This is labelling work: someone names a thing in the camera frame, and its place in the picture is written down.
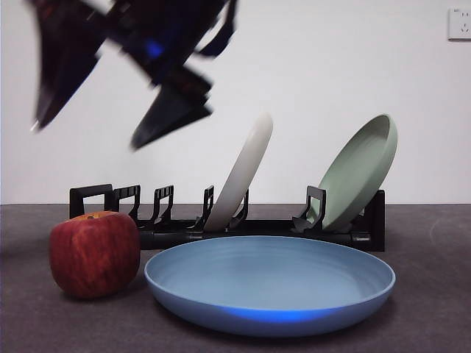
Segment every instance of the power socket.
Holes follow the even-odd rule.
[[[448,39],[471,40],[471,9],[448,10]]]

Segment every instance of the red apple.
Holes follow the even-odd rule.
[[[125,213],[79,215],[55,226],[49,238],[52,276],[77,298],[121,290],[134,279],[140,258],[139,231]]]

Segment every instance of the black dish rack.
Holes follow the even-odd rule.
[[[196,220],[172,219],[171,209],[174,199],[174,186],[156,189],[154,208],[150,219],[139,219],[141,186],[113,189],[111,184],[87,186],[70,189],[70,218],[85,213],[83,199],[90,196],[105,195],[104,210],[119,211],[122,199],[134,197],[134,205],[129,212],[140,231],[141,249],[168,249],[195,240],[220,238],[236,235],[279,235],[288,237],[323,240],[350,246],[362,251],[384,252],[384,191],[379,190],[362,214],[357,215],[348,227],[336,232],[322,230],[325,216],[326,191],[308,186],[306,205],[298,217],[291,220],[247,219],[249,214],[249,191],[247,190],[242,208],[232,218],[227,227],[220,232],[205,232],[203,227],[210,215],[214,200],[214,186],[205,189],[202,214]],[[169,198],[166,209],[160,213],[160,201]],[[312,198],[319,200],[319,214],[310,222],[307,220]]]

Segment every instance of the plate rim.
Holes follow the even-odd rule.
[[[340,246],[340,247],[348,249],[348,251],[351,251],[353,253],[357,253],[357,254],[359,253],[360,255],[366,255],[367,257],[371,257],[372,259],[377,260],[380,263],[382,263],[384,266],[386,266],[386,268],[389,270],[389,272],[392,276],[391,282],[384,289],[378,291],[377,293],[374,293],[370,296],[367,296],[367,297],[363,298],[362,300],[356,300],[356,301],[353,301],[353,302],[348,302],[348,303],[343,304],[343,305],[329,306],[329,307],[309,307],[309,308],[305,308],[305,309],[279,309],[279,308],[275,309],[275,308],[230,306],[230,305],[226,305],[226,304],[216,304],[216,303],[211,303],[211,302],[207,302],[207,301],[191,299],[191,298],[188,298],[187,296],[182,296],[180,294],[176,294],[174,291],[169,290],[169,289],[165,288],[162,285],[159,285],[158,283],[156,283],[156,281],[153,280],[153,278],[150,277],[150,275],[148,273],[148,267],[149,267],[149,264],[151,263],[151,261],[153,261],[156,257],[161,256],[163,253],[170,252],[171,250],[174,250],[176,248],[180,248],[181,246],[191,246],[194,243],[205,242],[205,241],[218,241],[218,240],[223,241],[223,240],[227,240],[229,238],[273,238],[273,237],[282,238],[282,239],[296,239],[296,240],[313,241],[313,242],[317,242],[317,243],[327,244],[328,246],[332,246],[332,247]],[[355,249],[355,248],[352,248],[352,247],[349,247],[349,246],[341,245],[341,244],[330,243],[328,241],[298,238],[298,237],[289,237],[289,236],[283,236],[283,235],[233,235],[233,236],[220,237],[220,238],[195,240],[195,241],[192,241],[190,243],[185,243],[185,244],[180,244],[178,246],[173,246],[169,249],[165,249],[161,252],[158,252],[157,254],[152,256],[149,260],[147,260],[147,263],[144,266],[144,276],[146,277],[148,285],[153,284],[159,290],[161,290],[161,291],[163,291],[167,294],[170,294],[174,297],[177,297],[179,299],[184,299],[184,300],[189,301],[189,302],[202,304],[202,305],[207,305],[207,306],[211,306],[211,307],[223,307],[223,308],[240,309],[240,310],[269,311],[269,312],[279,312],[279,313],[282,313],[282,312],[305,312],[305,311],[317,311],[317,310],[329,310],[329,309],[335,310],[335,309],[344,309],[346,307],[353,307],[353,306],[356,306],[358,304],[364,304],[364,303],[370,302],[370,301],[372,301],[376,298],[379,298],[379,297],[383,296],[384,294],[386,294],[386,293],[388,293],[389,291],[392,290],[392,288],[394,287],[395,282],[396,282],[396,273],[394,272],[392,267],[390,265],[388,265],[388,263],[386,261],[384,261],[384,260],[382,260],[382,259],[380,259],[380,258],[378,258],[374,255],[371,255],[368,252],[363,252],[361,250],[358,250],[358,249]]]

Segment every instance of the plate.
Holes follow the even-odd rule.
[[[388,115],[365,124],[340,151],[319,184],[327,191],[325,231],[347,226],[371,201],[383,183],[397,148],[397,129]],[[307,214],[314,221],[319,203]]]
[[[199,240],[150,259],[144,273],[168,310],[237,335],[297,337],[373,314],[395,282],[382,260],[346,246],[278,236]]]
[[[206,221],[206,232],[223,230],[241,204],[265,154],[273,131],[273,120],[263,114],[255,122],[224,187]]]

